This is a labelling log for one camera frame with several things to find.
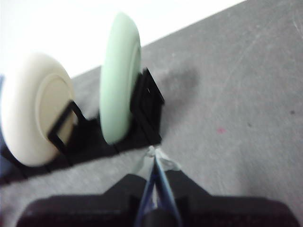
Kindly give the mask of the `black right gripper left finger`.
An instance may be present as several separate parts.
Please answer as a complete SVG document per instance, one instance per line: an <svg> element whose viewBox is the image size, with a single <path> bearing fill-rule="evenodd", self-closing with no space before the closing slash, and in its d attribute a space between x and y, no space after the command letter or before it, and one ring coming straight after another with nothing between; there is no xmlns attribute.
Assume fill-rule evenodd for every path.
<svg viewBox="0 0 303 227"><path fill-rule="evenodd" d="M22 227L132 227L146 185L127 174L102 194L53 195L28 204Z"/></svg>

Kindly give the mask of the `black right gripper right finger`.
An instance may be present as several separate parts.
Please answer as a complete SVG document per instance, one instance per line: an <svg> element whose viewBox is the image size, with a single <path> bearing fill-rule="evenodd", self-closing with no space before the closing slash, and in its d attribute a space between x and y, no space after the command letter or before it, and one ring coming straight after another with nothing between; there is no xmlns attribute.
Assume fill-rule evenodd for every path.
<svg viewBox="0 0 303 227"><path fill-rule="evenodd" d="M212 195L183 171L165 172L186 227L297 227L287 205L264 197Z"/></svg>

